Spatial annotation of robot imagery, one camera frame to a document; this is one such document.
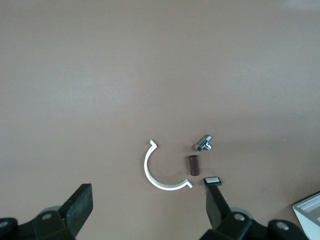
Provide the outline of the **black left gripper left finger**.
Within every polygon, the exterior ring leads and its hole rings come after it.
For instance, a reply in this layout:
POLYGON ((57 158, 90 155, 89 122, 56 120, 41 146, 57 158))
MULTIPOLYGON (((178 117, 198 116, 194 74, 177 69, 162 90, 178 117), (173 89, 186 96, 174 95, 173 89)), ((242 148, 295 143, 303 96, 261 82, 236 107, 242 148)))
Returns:
POLYGON ((2 240, 75 240, 93 211, 93 188, 80 187, 61 206, 42 210, 35 218, 19 224, 13 217, 0 219, 2 240))

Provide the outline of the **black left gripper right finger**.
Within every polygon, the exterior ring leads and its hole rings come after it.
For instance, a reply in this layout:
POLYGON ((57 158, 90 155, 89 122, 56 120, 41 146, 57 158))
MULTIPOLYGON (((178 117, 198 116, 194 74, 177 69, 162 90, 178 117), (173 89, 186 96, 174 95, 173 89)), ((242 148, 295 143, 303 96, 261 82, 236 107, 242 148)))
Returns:
POLYGON ((306 240, 294 223, 274 219, 267 226, 247 214, 232 211, 217 186, 206 187, 206 212, 211 224, 202 240, 306 240))

